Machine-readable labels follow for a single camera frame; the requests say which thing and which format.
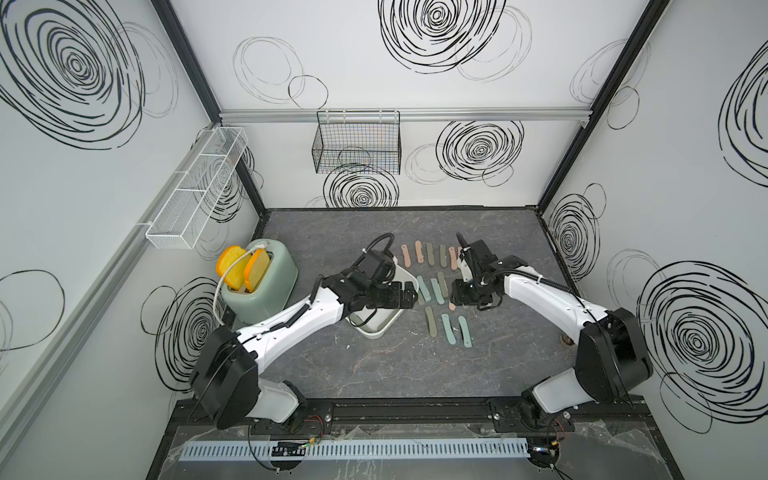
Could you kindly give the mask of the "pink folding fruit knife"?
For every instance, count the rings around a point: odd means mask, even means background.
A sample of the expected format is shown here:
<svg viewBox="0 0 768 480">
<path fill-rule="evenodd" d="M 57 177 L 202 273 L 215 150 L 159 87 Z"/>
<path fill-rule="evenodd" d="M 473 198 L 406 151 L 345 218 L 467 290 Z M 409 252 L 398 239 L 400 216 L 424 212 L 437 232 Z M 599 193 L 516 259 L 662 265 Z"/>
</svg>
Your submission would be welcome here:
<svg viewBox="0 0 768 480">
<path fill-rule="evenodd" d="M 449 259 L 450 259 L 450 268 L 453 271 L 456 271 L 458 269 L 458 258 L 457 258 L 457 251 L 456 248 L 451 246 L 449 249 Z"/>
</svg>

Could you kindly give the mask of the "white plastic storage box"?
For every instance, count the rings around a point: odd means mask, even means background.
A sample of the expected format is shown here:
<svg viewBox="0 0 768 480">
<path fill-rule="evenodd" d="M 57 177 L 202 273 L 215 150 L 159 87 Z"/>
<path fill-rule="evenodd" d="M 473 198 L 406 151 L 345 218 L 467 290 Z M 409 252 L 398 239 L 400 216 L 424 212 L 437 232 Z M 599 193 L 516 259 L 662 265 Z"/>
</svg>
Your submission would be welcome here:
<svg viewBox="0 0 768 480">
<path fill-rule="evenodd" d="M 411 284 L 416 294 L 420 293 L 417 278 L 399 265 L 396 266 L 394 280 L 401 282 L 404 286 Z M 375 340 L 381 338 L 406 310 L 407 308 L 374 311 L 363 308 L 361 311 L 352 312 L 346 321 L 367 339 Z"/>
</svg>

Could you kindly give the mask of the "olive folding knife top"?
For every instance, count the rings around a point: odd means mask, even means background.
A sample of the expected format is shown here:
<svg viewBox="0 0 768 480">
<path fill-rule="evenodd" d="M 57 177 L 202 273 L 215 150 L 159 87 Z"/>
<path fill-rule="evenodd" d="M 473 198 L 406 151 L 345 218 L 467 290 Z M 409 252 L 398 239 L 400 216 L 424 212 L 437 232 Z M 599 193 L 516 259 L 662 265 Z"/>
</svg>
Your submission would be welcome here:
<svg viewBox="0 0 768 480">
<path fill-rule="evenodd" d="M 448 299 L 449 298 L 449 289 L 448 289 L 448 285 L 447 285 L 447 282 L 446 282 L 445 275 L 444 275 L 444 273 L 442 271 L 439 271 L 437 273 L 437 280 L 438 280 L 438 284 L 439 284 L 442 296 L 445 299 Z"/>
</svg>

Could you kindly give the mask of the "teal knife second row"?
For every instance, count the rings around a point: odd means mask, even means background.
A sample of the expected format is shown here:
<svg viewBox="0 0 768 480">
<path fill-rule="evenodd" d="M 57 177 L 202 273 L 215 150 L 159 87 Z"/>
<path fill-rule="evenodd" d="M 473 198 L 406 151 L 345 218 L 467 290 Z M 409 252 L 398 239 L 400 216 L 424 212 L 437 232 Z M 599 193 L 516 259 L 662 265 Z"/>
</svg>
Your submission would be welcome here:
<svg viewBox="0 0 768 480">
<path fill-rule="evenodd" d="M 432 286 L 432 289 L 433 289 L 433 292 L 434 292 L 435 301 L 439 305 L 444 305 L 445 304 L 445 298 L 444 298 L 444 295 L 442 293 L 440 282 L 438 281 L 437 278 L 431 278 L 430 279 L 430 283 L 431 283 L 431 286 Z"/>
</svg>

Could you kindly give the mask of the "teal knife third row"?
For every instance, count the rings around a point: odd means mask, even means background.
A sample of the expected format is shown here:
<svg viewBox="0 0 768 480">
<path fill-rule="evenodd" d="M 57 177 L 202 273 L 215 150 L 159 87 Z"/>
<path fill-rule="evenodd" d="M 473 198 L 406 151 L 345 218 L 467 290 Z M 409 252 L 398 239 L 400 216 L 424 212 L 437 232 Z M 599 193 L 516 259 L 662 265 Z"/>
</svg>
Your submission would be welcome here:
<svg viewBox="0 0 768 480">
<path fill-rule="evenodd" d="M 463 346 L 465 348 L 471 348 L 473 346 L 472 337 L 469 329 L 469 323 L 465 316 L 460 315 L 458 317 L 460 330 L 461 330 L 461 337 Z"/>
</svg>

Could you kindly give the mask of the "long teal knife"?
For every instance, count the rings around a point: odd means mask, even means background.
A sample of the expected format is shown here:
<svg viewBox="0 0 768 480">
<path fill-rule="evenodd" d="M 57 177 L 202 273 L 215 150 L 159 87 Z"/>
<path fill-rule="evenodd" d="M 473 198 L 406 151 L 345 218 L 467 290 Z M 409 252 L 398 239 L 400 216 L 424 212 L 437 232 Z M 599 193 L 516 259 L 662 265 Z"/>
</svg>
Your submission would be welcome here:
<svg viewBox="0 0 768 480">
<path fill-rule="evenodd" d="M 448 314 L 443 313 L 441 316 L 442 326 L 445 332 L 446 339 L 450 345 L 456 345 L 457 339 L 451 324 L 451 319 Z"/>
</svg>

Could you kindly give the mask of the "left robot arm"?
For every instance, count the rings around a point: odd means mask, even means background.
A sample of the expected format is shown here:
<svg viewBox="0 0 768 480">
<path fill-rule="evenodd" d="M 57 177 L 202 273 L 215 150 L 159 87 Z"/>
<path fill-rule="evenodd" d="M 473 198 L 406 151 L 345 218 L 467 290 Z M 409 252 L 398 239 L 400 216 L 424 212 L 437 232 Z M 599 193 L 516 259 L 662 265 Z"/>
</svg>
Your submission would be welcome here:
<svg viewBox="0 0 768 480">
<path fill-rule="evenodd" d="M 237 331 L 220 326 L 206 339 L 190 384 L 197 404 L 219 430 L 247 419 L 299 427 L 307 402 L 288 381 L 262 373 L 310 335 L 363 312 L 357 327 L 418 303 L 418 281 L 386 250 L 363 251 L 348 268 L 318 276 L 310 294 L 272 317 Z"/>
</svg>

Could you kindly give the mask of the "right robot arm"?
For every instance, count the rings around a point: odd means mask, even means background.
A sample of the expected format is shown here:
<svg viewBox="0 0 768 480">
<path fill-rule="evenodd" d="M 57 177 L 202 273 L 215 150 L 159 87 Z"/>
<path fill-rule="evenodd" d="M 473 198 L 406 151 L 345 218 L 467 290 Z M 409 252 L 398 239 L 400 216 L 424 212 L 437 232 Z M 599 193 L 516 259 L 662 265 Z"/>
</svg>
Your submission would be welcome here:
<svg viewBox="0 0 768 480">
<path fill-rule="evenodd" d="M 517 256 L 499 258 L 482 240 L 469 243 L 462 234 L 457 240 L 462 278 L 452 283 L 452 303 L 485 311 L 500 306 L 506 298 L 519 301 L 577 346 L 571 368 L 521 394 L 519 411 L 527 428 L 542 429 L 570 407 L 629 400 L 630 391 L 652 377 L 640 321 L 632 312 L 589 302 Z"/>
</svg>

